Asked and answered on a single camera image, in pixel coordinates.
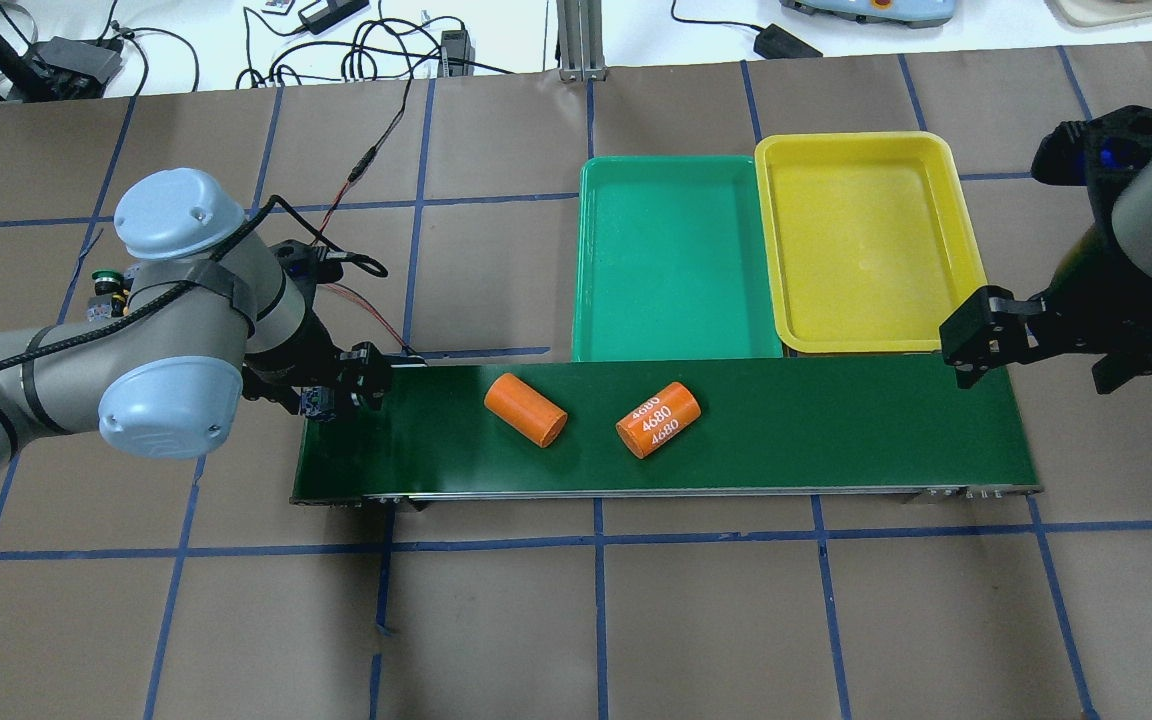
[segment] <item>plastic tray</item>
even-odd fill
[[[986,283],[946,142],[772,136],[755,165],[781,340],[803,353],[938,350],[941,323]]]
[[[574,361],[780,357],[750,158],[596,158],[581,173]]]

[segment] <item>orange cylinder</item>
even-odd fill
[[[540,447],[550,447],[567,424],[562,407],[554,406],[513,373],[497,378],[483,404]]]
[[[682,382],[669,382],[622,418],[616,432],[634,456],[644,460],[699,416],[700,404],[691,392]]]

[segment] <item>cable connector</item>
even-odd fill
[[[364,152],[364,154],[362,154],[362,158],[358,159],[358,164],[349,170],[349,176],[347,179],[349,184],[358,182],[358,179],[362,177],[362,173],[367,172],[367,168],[371,167],[371,161],[376,159],[376,151],[378,151],[378,147],[372,145],[366,152]]]

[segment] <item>robotic arm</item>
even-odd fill
[[[340,351],[311,309],[314,283],[340,278],[321,276],[326,249],[266,249],[253,232],[274,202],[247,220],[192,169],[132,187],[114,214],[142,260],[128,314],[0,333],[0,469],[36,438],[98,429],[136,455],[205,455],[229,435],[243,395],[298,411],[293,387],[312,387],[379,406],[387,361],[371,343]],[[329,418],[328,407],[311,410]]]
[[[1105,355],[1092,367],[1102,395],[1152,376],[1152,109],[1128,106],[1062,123],[1044,138],[1032,174],[1047,184],[1085,184],[1096,223],[1047,290],[1017,301],[986,286],[945,320],[941,347],[958,387],[993,367],[1066,353]]]

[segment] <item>teal tray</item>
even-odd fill
[[[781,356],[753,159],[585,164],[573,361]]]

